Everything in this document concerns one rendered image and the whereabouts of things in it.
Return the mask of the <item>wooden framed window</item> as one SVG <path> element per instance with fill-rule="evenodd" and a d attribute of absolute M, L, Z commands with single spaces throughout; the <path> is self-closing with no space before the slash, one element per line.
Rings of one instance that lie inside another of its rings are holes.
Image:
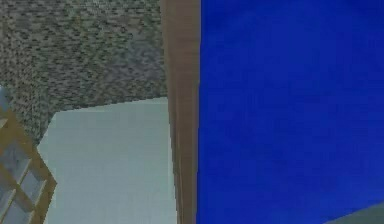
<path fill-rule="evenodd" d="M 44 224 L 56 185 L 0 85 L 0 224 Z"/>

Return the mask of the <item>blue bed with wooden frame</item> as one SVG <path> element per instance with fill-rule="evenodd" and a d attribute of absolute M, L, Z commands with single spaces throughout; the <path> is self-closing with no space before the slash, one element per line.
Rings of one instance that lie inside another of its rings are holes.
<path fill-rule="evenodd" d="M 384 224 L 384 0 L 159 0 L 177 224 Z"/>

